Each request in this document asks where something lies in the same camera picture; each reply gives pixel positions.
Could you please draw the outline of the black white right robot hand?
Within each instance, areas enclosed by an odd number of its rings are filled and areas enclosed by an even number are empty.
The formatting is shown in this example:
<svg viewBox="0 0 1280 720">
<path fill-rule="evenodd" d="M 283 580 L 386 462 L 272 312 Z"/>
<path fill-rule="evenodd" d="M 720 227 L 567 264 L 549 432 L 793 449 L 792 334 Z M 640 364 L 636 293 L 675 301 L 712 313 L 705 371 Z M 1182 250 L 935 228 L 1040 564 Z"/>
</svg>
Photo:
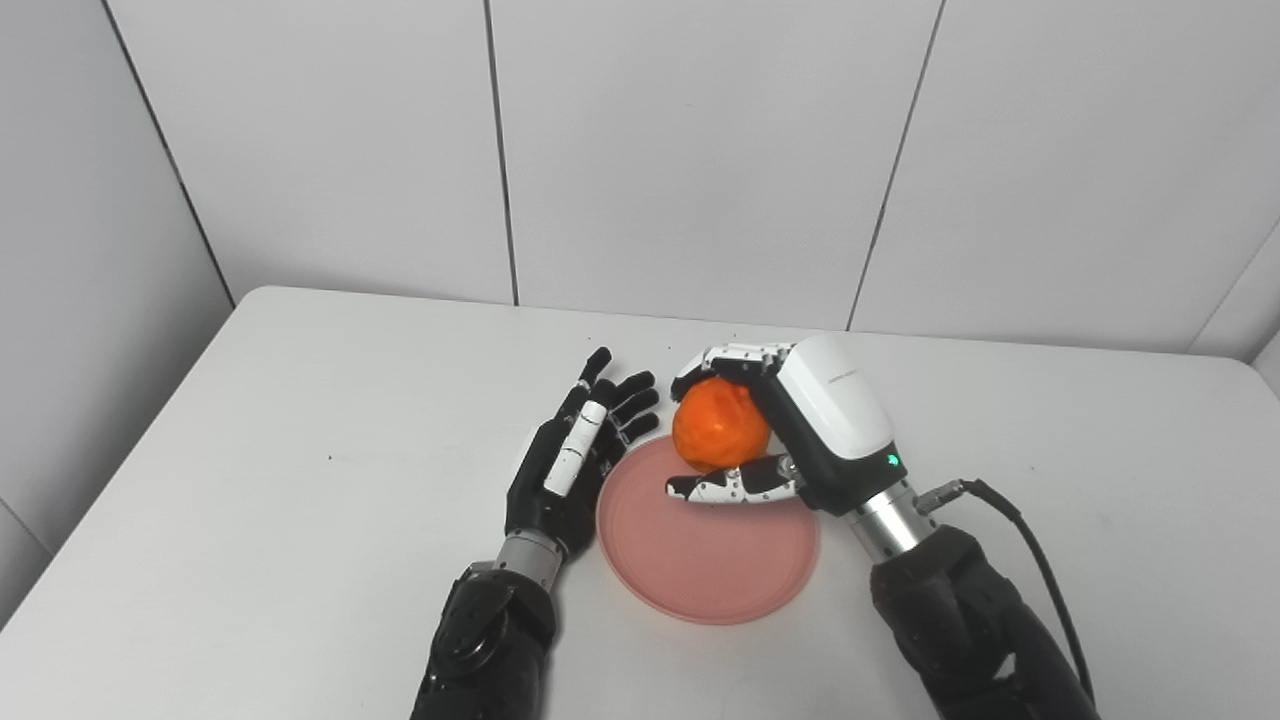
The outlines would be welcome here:
<svg viewBox="0 0 1280 720">
<path fill-rule="evenodd" d="M 717 345 L 672 382 L 675 401 L 695 386 L 745 389 L 782 454 L 671 477 L 666 493 L 690 503 L 774 503 L 800 498 L 841 518 L 868 515 L 910 491 L 890 419 L 835 334 L 796 343 Z"/>
</svg>

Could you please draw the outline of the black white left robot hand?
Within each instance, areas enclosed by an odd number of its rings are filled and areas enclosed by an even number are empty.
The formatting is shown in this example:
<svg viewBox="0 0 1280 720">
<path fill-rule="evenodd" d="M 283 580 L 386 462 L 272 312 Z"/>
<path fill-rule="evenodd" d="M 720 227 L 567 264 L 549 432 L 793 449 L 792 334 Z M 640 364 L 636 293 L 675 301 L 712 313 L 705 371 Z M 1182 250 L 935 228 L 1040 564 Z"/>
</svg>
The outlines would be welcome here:
<svg viewBox="0 0 1280 720">
<path fill-rule="evenodd" d="M 564 561 L 593 542 L 608 475 L 659 425 L 655 375 L 639 372 L 614 383 L 604 375 L 611 360 L 607 347 L 586 360 L 558 409 L 536 428 L 506 496 L 506 534 L 535 530 Z"/>
</svg>

